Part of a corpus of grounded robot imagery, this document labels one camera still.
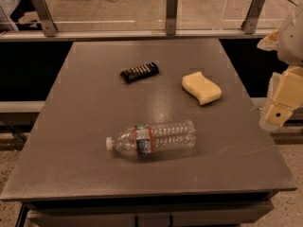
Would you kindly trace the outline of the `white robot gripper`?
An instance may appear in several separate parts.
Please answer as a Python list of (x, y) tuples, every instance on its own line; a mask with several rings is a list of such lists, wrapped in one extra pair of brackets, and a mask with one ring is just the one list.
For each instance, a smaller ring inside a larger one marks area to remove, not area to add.
[(270, 78), (267, 100), (261, 110), (259, 126), (266, 131), (281, 128), (303, 104), (303, 3), (299, 3), (284, 20), (261, 39), (257, 48), (276, 51), (289, 66), (282, 74)]

